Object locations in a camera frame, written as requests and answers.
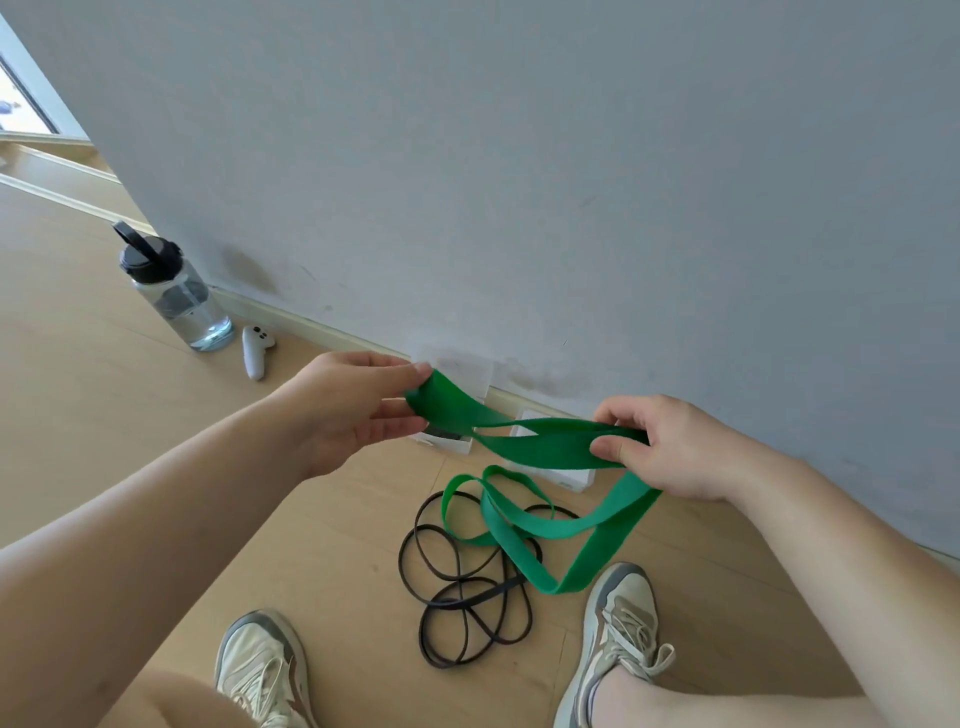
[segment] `white game controller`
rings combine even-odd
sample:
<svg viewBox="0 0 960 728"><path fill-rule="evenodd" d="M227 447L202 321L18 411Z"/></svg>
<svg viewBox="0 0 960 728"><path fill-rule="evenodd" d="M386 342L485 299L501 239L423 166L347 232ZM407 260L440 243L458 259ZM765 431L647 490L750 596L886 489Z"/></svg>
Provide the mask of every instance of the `white game controller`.
<svg viewBox="0 0 960 728"><path fill-rule="evenodd" d="M266 369L267 349L276 346L276 339L263 327L244 327L243 363L247 376L254 381L263 378Z"/></svg>

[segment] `shoe sole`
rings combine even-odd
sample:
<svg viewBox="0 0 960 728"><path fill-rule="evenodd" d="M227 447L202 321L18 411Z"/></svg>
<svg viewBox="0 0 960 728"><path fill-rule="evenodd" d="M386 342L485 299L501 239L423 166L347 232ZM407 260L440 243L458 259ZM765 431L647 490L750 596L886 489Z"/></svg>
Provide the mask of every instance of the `shoe sole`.
<svg viewBox="0 0 960 728"><path fill-rule="evenodd" d="M273 622L276 627L280 630L280 633L283 637L284 646L289 647L290 651L293 652L294 657L297 660L297 665L294 668L294 674L291 676L293 681L297 684L297 692L300 693L300 700L303 701L303 707L306 709L307 715L304 716L304 719L310 724L311 728L320 728L317 724L316 718L313 717L313 706L310 704L310 690L309 690L309 673L307 672L306 665L306 654L303 651L303 643L300 641L300 636L297 634L297 630L293 628L293 625L287 621L280 612L277 612L273 609L256 609L253 610L251 614L260 614L268 618ZM223 663L224 650L227 647L227 641L233 635L233 632L236 631L236 628L241 624L247 624L247 616L244 615L237 621L235 621L228 629L227 633L224 635L223 641L220 643L220 650L217 652L217 669L213 675L213 684L219 685L220 683L220 667Z"/></svg>
<svg viewBox="0 0 960 728"><path fill-rule="evenodd" d="M557 706L557 715L553 720L553 728L571 728L575 726L576 723L573 719L573 702L577 698L577 691L580 689L580 683L583 682L584 672L587 671L587 665L590 661L590 654L593 651L593 643L596 640L597 629L600 624L597 620L597 610L596 604L600 598L600 593L603 591L604 587L607 586L607 582L610 580L613 572L619 569L624 564L628 564L626 561L618 561L615 564L610 564L602 574L600 578L596 580L593 584L593 589L590 590L590 596L587 599L587 607L584 610L584 640L583 645L580 648L580 663L577 665L576 671L573 673L573 677L570 678L570 684L566 686L566 692L564 692L564 697L560 700L560 705ZM631 564L631 566L636 567L641 576L647 580L649 583L650 579L647 576L647 572L643 568L637 566L636 564ZM656 609L657 598L654 596L654 609Z"/></svg>

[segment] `sneaker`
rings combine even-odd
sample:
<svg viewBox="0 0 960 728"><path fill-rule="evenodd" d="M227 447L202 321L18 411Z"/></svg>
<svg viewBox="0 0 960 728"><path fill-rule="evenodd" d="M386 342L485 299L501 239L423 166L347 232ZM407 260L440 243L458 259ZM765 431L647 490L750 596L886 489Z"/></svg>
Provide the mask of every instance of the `sneaker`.
<svg viewBox="0 0 960 728"><path fill-rule="evenodd" d="M310 709L303 645L277 612L250 612L229 627L213 681L217 692L263 728L318 728Z"/></svg>
<svg viewBox="0 0 960 728"><path fill-rule="evenodd" d="M584 614L580 665L557 709L554 728L589 728L593 691L617 665L648 683L673 664L672 644L657 647L657 602L636 564L612 564L597 579Z"/></svg>

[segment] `black bottle lid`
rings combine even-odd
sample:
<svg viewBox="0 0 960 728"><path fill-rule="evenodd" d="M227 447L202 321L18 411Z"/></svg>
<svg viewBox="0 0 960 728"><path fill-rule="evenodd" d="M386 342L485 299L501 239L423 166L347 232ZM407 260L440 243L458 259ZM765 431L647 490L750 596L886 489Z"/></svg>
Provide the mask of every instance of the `black bottle lid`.
<svg viewBox="0 0 960 728"><path fill-rule="evenodd" d="M141 235L122 220L113 229L127 243L120 254L120 268L144 285L173 280L183 269L180 246L166 238Z"/></svg>

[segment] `person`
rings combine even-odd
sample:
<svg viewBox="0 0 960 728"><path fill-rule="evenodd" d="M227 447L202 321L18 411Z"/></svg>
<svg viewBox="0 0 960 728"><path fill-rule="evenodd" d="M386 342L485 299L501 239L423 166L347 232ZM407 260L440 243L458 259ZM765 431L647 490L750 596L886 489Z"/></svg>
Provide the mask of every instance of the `person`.
<svg viewBox="0 0 960 728"><path fill-rule="evenodd" d="M236 621L215 690L145 670L164 638L280 502L360 448L426 422L400 395L426 364L326 353L265 399L0 551L5 728L316 728L293 628ZM676 497L725 499L756 525L826 627L865 696L704 696L654 685L658 644L639 566L596 582L583 659L555 726L893 726L960 716L960 580L806 463L667 397L613 397L596 419L642 427L592 451Z"/></svg>

